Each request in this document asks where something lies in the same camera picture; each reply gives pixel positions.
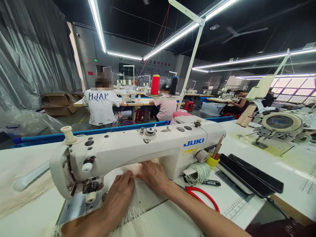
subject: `warning label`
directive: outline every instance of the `warning label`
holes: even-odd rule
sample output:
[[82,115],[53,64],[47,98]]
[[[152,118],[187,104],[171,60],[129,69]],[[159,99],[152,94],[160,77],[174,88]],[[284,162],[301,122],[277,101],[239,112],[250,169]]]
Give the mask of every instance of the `warning label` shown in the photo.
[[198,148],[196,147],[196,148],[193,148],[193,149],[184,151],[184,152],[182,153],[182,156],[189,155],[189,154],[191,154],[191,153],[195,153],[195,152],[197,151],[197,149],[198,149]]

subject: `yellow pen holder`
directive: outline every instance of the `yellow pen holder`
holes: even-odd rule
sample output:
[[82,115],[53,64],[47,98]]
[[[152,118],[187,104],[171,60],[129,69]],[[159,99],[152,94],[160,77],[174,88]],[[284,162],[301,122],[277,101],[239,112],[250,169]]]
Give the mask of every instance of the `yellow pen holder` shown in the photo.
[[214,167],[218,164],[220,161],[221,154],[216,154],[216,160],[213,159],[211,156],[207,159],[206,163],[211,167],[211,171],[214,169]]

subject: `ceiling fan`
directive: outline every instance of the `ceiling fan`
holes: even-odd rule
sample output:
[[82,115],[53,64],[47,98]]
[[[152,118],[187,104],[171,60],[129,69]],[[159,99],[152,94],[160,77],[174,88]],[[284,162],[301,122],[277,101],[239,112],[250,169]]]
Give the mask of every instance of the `ceiling fan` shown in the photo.
[[246,31],[246,32],[242,32],[242,33],[238,33],[237,31],[235,31],[233,28],[231,28],[230,26],[226,28],[230,33],[233,34],[232,37],[228,38],[227,40],[223,41],[222,44],[230,41],[231,39],[233,38],[236,38],[238,36],[241,36],[241,35],[248,35],[248,34],[252,34],[252,33],[256,33],[256,32],[260,32],[260,31],[265,31],[268,29],[268,27],[266,28],[262,28],[262,29],[259,29],[259,30],[253,30],[253,31]]

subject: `pink shirt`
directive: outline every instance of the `pink shirt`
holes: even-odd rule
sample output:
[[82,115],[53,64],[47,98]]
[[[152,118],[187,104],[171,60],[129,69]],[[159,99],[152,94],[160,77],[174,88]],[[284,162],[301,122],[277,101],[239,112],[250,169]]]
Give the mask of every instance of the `pink shirt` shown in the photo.
[[171,120],[172,114],[177,110],[176,100],[154,100],[156,106],[160,105],[157,118],[159,121]]

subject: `red stool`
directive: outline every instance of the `red stool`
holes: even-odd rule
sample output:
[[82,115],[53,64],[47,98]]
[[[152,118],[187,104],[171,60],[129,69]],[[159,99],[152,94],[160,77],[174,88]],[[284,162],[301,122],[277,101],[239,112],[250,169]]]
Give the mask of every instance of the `red stool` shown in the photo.
[[136,110],[135,123],[137,121],[144,122],[144,113],[140,109]]
[[192,112],[193,111],[193,105],[194,105],[194,103],[192,101],[185,102],[184,110],[186,110],[188,112],[189,111]]

